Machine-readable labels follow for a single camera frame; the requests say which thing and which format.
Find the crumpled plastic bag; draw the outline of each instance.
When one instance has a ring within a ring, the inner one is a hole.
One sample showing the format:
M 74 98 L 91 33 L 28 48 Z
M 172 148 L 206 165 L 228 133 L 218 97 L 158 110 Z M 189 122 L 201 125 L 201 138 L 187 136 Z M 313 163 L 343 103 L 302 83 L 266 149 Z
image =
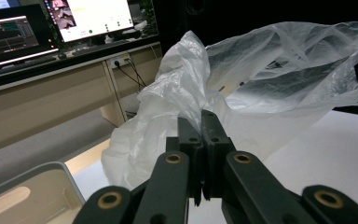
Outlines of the crumpled plastic bag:
M 214 112 L 237 150 L 264 161 L 337 106 L 358 105 L 358 21 L 280 22 L 206 48 L 192 33 L 164 55 L 137 115 L 112 132 L 103 152 L 110 184 L 146 181 L 177 118 L 200 131 Z

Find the white table surface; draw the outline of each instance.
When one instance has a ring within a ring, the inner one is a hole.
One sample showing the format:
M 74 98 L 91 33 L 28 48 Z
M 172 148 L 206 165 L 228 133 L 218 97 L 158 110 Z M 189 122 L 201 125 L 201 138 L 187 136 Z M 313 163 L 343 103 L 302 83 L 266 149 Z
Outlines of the white table surface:
M 331 111 L 265 162 L 270 171 L 291 191 L 301 194 L 311 185 L 337 189 L 358 203 L 358 115 Z M 87 200 L 108 186 L 100 161 L 74 175 Z M 226 223 L 221 200 L 202 200 L 200 207 L 190 199 L 188 223 Z

